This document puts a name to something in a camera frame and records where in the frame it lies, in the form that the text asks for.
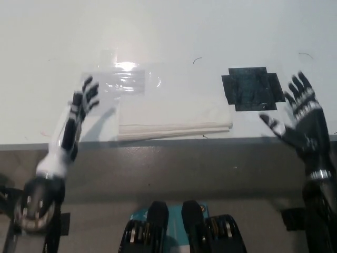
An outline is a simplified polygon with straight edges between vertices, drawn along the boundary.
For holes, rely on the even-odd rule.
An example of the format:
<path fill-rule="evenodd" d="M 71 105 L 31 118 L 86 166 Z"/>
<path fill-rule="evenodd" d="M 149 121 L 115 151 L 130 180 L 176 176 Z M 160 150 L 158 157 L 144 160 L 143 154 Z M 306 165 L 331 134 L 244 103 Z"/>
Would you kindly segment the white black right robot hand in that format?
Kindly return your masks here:
<path fill-rule="evenodd" d="M 284 97 L 289 103 L 294 125 L 286 125 L 266 113 L 260 113 L 260 119 L 281 141 L 296 150 L 308 177 L 335 177 L 325 115 L 311 83 L 303 72 L 299 72 L 292 76 L 288 87 L 292 94 L 284 92 Z"/>

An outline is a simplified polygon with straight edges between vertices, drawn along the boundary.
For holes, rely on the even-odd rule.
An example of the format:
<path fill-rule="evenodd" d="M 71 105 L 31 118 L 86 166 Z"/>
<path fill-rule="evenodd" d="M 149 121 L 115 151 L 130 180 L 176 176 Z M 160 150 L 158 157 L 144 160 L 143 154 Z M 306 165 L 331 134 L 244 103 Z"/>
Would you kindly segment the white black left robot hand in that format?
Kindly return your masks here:
<path fill-rule="evenodd" d="M 81 89 L 73 94 L 65 122 L 59 133 L 54 134 L 48 145 L 47 155 L 38 163 L 36 175 L 46 179 L 65 179 L 78 152 L 82 124 L 93 108 L 99 105 L 99 83 L 88 76 Z"/>

